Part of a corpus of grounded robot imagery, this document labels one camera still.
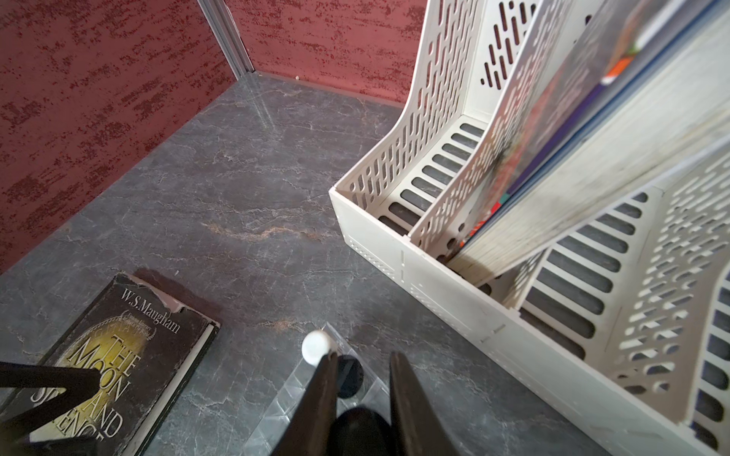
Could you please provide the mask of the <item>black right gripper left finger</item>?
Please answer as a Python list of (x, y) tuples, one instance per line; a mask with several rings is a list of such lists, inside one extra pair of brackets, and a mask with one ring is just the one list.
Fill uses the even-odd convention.
[(338, 355), (321, 359), (272, 455), (325, 455), (338, 399)]

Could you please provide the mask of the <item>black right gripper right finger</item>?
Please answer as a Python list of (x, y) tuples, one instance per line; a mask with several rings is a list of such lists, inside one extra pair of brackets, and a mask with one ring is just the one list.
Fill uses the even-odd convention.
[(457, 455), (408, 358), (390, 357), (391, 423), (397, 455)]

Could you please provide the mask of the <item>white pink lipstick tube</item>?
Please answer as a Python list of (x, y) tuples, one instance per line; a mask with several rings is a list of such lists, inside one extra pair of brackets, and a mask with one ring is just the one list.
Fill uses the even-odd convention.
[(323, 330), (310, 332), (302, 341), (302, 358), (310, 366), (317, 368), (321, 359), (331, 353), (338, 353), (338, 344)]

